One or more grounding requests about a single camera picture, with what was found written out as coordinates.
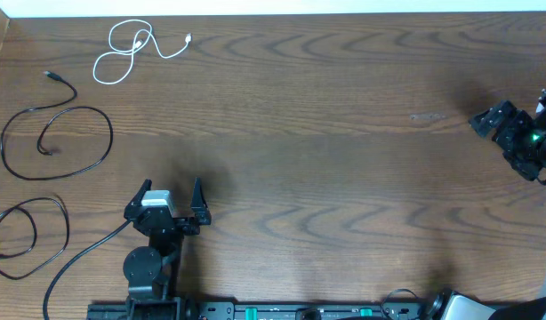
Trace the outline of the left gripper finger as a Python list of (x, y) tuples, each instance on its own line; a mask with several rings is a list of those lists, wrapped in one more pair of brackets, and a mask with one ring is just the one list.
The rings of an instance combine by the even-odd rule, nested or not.
[(201, 179), (199, 177), (195, 178), (195, 184), (193, 189), (193, 195), (190, 203), (190, 208), (195, 214), (196, 218), (207, 218), (208, 217), (208, 206), (204, 198)]
[(151, 186), (152, 186), (152, 180), (149, 180), (149, 179), (144, 180), (144, 182), (142, 183), (137, 193), (134, 195), (134, 197), (129, 202), (129, 204), (125, 207), (126, 213), (141, 212), (141, 207), (142, 207), (141, 201), (143, 197), (145, 196), (146, 192), (151, 190)]

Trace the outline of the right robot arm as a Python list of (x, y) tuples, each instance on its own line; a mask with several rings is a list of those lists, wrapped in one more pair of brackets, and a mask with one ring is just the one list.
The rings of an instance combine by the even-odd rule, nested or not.
[[(546, 90), (538, 98), (535, 116), (503, 100), (470, 118), (478, 136), (502, 150), (510, 167), (527, 181), (546, 186)], [(489, 307), (458, 292), (446, 290), (420, 313), (424, 320), (546, 320), (546, 280), (539, 298), (508, 307)]]

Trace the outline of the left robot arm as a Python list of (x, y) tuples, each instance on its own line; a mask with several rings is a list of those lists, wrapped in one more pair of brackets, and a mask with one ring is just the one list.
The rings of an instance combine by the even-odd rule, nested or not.
[(202, 226), (212, 223), (201, 180), (195, 179), (191, 216), (179, 217), (168, 190), (153, 190), (145, 180), (124, 209), (124, 218), (149, 239), (149, 244), (132, 250), (124, 260), (128, 281), (129, 319), (196, 319), (197, 304), (173, 295), (181, 264), (184, 238), (197, 236)]

